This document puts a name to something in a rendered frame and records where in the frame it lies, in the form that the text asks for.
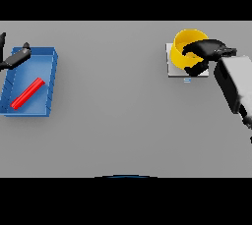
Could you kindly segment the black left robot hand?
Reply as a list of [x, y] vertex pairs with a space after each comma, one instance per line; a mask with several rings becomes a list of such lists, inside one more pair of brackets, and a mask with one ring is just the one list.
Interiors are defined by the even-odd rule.
[[15, 54], [3, 59], [3, 49], [5, 45], [6, 33], [0, 34], [0, 71], [2, 70], [13, 70], [28, 61], [32, 56], [30, 45], [25, 42], [22, 49]]

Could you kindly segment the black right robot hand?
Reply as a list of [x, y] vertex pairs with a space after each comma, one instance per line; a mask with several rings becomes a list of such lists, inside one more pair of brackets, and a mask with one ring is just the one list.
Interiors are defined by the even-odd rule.
[[189, 51], [203, 59], [202, 62], [197, 63], [192, 68], [184, 68], [184, 71], [192, 77], [197, 77], [208, 70], [210, 61], [217, 62], [221, 57], [232, 57], [237, 53], [236, 48], [227, 47], [217, 39], [203, 39], [190, 43], [184, 47], [182, 54], [185, 55]]

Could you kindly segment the yellow bowl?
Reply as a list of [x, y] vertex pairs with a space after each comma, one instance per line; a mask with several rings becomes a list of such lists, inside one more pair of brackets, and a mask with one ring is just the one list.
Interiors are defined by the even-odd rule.
[[203, 59], [192, 51], [182, 54], [184, 47], [198, 40], [208, 39], [208, 36], [200, 30], [187, 28], [180, 31], [173, 39], [170, 49], [170, 59], [172, 64], [183, 70], [185, 67], [192, 68]]

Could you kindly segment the red beaker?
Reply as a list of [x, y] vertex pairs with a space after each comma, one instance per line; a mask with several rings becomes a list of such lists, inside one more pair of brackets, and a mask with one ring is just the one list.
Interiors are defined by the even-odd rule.
[[10, 107], [14, 110], [21, 108], [43, 85], [45, 81], [42, 78], [36, 78], [18, 97], [11, 103]]

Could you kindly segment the pale square measuring scale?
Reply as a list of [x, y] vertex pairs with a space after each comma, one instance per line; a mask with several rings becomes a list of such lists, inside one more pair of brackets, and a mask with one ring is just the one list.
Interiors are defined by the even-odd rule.
[[182, 78], [185, 83], [189, 84], [192, 81], [192, 76], [190, 76], [184, 70], [181, 70], [173, 64], [171, 60], [171, 47], [171, 43], [167, 43], [165, 45], [167, 75], [170, 78]]

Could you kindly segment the blue tray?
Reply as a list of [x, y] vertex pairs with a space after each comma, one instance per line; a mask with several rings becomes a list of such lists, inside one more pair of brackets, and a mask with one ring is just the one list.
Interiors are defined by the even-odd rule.
[[[6, 117], [48, 117], [51, 112], [58, 55], [54, 47], [32, 47], [31, 57], [13, 70], [6, 71], [0, 95], [0, 115]], [[19, 109], [11, 103], [37, 78], [44, 85]]]

